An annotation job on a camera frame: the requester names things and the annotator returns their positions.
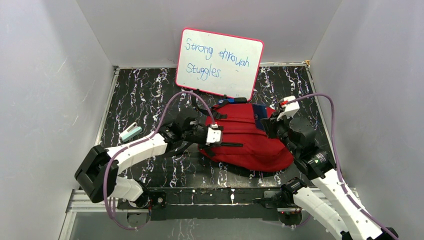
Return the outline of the dark blue wallet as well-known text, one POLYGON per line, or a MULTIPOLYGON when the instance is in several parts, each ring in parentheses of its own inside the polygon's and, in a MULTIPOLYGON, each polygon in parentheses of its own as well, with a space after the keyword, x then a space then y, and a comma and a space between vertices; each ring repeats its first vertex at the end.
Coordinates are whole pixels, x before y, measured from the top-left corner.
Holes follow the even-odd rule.
POLYGON ((255 127, 261 131, 266 131, 268 124, 267 106, 264 104, 252 104, 255 127))

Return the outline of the red student backpack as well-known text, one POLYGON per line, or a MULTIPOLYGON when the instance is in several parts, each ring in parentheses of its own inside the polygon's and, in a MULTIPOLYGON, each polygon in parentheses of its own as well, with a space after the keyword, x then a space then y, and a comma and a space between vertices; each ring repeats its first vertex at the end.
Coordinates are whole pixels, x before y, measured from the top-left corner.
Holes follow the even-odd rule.
MULTIPOLYGON (((215 104, 209 110, 197 107, 206 115, 205 125, 218 124, 222 128, 222 142, 217 146, 198 146, 210 160, 227 163, 251 171, 278 172, 288 168, 294 157, 278 140, 268 138, 265 131, 255 126, 252 104, 243 97, 234 104, 215 104)), ((266 106, 268 117, 274 109, 266 106)))

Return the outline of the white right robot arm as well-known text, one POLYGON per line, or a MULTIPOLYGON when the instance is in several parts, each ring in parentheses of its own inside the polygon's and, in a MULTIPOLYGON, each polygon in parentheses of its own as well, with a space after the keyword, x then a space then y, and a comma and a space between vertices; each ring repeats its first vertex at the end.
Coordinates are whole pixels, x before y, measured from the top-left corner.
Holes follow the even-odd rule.
POLYGON ((302 180, 295 177, 281 187, 282 202, 300 207, 317 220, 336 240, 397 240, 391 227, 373 220, 340 178, 332 155, 318 147, 316 132, 307 119, 281 120, 274 113, 260 120, 266 135, 280 140, 293 156, 297 169, 326 197, 319 198, 302 180))

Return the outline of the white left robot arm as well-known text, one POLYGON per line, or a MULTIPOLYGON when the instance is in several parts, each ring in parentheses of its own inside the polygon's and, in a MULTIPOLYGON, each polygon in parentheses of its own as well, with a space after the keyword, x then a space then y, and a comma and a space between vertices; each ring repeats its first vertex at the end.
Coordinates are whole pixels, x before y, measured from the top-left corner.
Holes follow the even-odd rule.
POLYGON ((93 146, 77 168, 74 178, 92 203, 111 197, 144 208, 150 200, 146 185, 120 174, 152 157, 174 153, 183 142, 205 145, 212 131, 208 125, 186 117, 163 123, 157 132, 123 145, 109 148, 93 146))

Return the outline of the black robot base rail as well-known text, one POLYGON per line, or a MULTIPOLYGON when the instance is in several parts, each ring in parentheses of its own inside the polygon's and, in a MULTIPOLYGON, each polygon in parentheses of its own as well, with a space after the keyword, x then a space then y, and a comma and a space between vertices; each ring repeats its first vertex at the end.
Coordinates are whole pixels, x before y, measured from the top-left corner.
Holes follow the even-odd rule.
POLYGON ((119 210, 150 213, 153 221, 177 219, 259 219, 292 226, 302 222, 299 207, 279 187, 150 188, 143 207, 120 199, 119 210))

